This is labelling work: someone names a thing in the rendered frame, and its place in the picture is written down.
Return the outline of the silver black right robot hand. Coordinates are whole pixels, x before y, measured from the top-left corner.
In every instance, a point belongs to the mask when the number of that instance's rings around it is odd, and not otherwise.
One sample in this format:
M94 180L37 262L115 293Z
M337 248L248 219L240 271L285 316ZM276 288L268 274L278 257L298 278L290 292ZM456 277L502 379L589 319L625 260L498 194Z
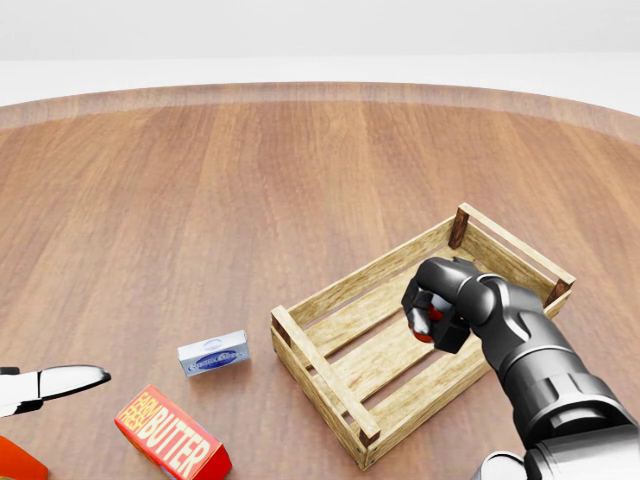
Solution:
M483 273L458 257L432 257L419 266L401 300L407 320L414 301L428 293L439 295L452 305L434 325L431 344L438 350L456 353L473 334L481 340L484 356L496 371L531 338L518 314L543 313L541 299L534 291L497 274Z

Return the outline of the red tomato sauce tin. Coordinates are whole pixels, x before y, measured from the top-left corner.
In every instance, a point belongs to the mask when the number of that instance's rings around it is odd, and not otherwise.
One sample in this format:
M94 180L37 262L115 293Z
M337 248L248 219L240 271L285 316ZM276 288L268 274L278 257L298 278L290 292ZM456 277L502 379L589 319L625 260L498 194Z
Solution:
M433 327L443 319L452 305L436 294L425 294L414 301L409 310L408 322L416 339L425 343L433 342Z

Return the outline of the wooden slat tray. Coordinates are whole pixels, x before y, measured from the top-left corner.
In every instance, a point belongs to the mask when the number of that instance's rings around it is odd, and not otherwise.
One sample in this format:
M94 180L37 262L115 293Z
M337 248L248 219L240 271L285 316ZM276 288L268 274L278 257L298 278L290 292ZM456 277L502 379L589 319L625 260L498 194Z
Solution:
M275 352L361 470L489 369L480 342L437 356L408 331L401 298L418 264L461 258L533 290L556 315L574 277L469 204L334 282L271 313Z

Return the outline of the red yellow butter box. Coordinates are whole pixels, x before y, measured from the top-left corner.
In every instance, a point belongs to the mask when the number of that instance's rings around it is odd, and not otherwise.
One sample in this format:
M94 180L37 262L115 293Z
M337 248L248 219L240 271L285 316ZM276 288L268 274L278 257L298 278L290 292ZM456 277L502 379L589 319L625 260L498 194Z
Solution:
M224 480L232 469L223 443L152 385L114 423L171 480Z

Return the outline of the blue white cream cheese box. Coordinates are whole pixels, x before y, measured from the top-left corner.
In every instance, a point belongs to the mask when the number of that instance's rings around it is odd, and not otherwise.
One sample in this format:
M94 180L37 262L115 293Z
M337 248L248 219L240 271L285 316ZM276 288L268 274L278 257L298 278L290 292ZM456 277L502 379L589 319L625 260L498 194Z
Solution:
M181 346L177 349L177 356L187 377L248 360L246 332L239 330Z

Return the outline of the orange red container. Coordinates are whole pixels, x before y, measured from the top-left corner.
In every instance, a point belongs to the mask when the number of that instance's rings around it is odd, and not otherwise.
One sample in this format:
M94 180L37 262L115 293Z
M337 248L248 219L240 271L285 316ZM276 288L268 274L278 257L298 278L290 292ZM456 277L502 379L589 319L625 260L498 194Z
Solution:
M21 447L0 436L0 480L48 480L48 468Z

